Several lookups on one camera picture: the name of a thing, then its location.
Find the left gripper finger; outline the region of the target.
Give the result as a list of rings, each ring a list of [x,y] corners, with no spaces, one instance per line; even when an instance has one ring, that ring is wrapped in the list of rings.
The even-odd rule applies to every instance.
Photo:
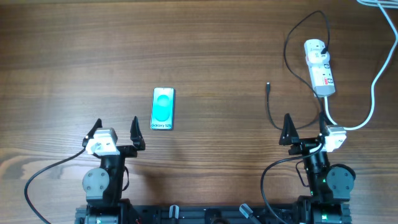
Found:
[[[139,128],[139,120],[137,116],[134,117],[130,128],[130,140],[137,151],[145,151],[146,143]]]
[[[83,146],[83,147],[86,147],[87,144],[88,144],[88,141],[89,141],[90,139],[93,139],[93,138],[94,138],[94,133],[95,133],[95,131],[96,131],[98,128],[102,128],[102,127],[103,127],[103,125],[102,125],[102,120],[101,120],[100,118],[98,118],[98,119],[96,120],[95,124],[93,125],[93,127],[91,128],[91,130],[90,130],[90,131],[86,134],[86,136],[83,138],[82,146]]]

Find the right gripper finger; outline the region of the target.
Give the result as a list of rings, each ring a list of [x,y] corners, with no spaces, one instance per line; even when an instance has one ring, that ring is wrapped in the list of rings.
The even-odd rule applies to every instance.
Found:
[[[323,136],[326,136],[326,126],[329,125],[329,119],[327,118],[327,116],[325,115],[324,112],[320,112],[319,113],[319,127],[320,127],[320,133]]]
[[[299,135],[294,126],[292,118],[289,113],[284,116],[284,125],[279,139],[279,145],[287,146],[298,144],[300,142]]]

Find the turquoise screen smartphone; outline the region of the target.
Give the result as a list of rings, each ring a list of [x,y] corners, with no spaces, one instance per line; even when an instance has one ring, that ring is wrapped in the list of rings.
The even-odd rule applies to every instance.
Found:
[[[154,88],[150,128],[153,130],[171,130],[174,123],[175,89]]]

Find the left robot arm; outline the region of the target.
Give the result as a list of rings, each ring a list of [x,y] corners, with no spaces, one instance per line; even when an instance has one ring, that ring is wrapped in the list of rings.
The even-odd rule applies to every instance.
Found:
[[[82,186],[86,193],[87,206],[76,209],[75,223],[79,224],[122,224],[141,223],[141,217],[130,200],[122,199],[124,174],[129,171],[125,160],[137,157],[138,151],[146,149],[144,138],[135,117],[130,128],[131,145],[118,146],[118,137],[113,128],[104,128],[97,119],[82,141],[85,151],[100,159],[100,166],[89,170],[83,177]]]

